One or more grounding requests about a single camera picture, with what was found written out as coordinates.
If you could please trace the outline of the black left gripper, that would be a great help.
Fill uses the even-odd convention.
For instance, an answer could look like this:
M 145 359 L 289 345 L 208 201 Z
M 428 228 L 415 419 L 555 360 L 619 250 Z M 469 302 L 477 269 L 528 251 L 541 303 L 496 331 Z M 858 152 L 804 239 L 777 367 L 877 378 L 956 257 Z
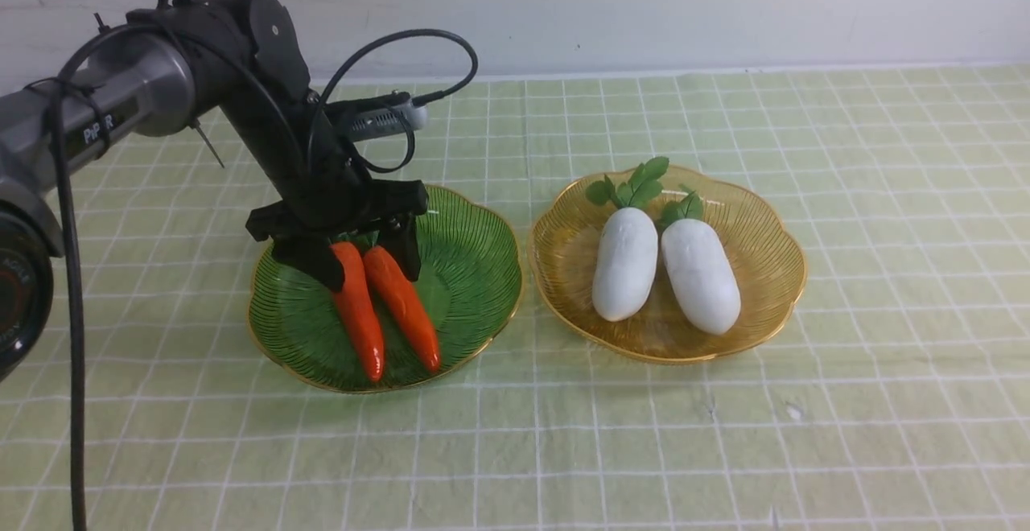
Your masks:
M 327 238 L 342 233 L 378 231 L 378 245 L 410 282 L 422 271 L 416 216 L 428 209 L 422 180 L 374 178 L 386 171 L 360 157 L 356 143 L 339 136 L 325 113 L 314 121 L 314 162 L 305 149 L 307 136 L 298 127 L 283 133 L 271 113 L 258 107 L 245 112 L 245 145 L 258 160 L 275 191 L 275 204 L 255 208 L 245 223 L 255 241 L 274 239 L 274 259 L 315 279 L 337 293 L 345 282 L 344 267 Z M 413 130 L 404 163 L 414 154 Z

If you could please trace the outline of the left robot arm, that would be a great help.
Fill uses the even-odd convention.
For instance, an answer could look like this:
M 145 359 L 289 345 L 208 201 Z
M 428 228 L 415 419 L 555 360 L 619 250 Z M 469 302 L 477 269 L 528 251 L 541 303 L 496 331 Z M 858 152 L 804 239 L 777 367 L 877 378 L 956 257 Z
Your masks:
M 80 295 L 70 178 L 133 133 L 165 138 L 220 109 L 280 196 L 246 228 L 274 258 L 330 290 L 346 274 L 331 237 L 377 232 L 410 281 L 422 269 L 419 180 L 383 180 L 360 140 L 414 132 L 440 94 L 328 102 L 310 87 L 279 0 L 176 0 L 102 27 L 56 76 L 2 98 L 2 374 L 39 340 L 52 312 L 52 260 Z

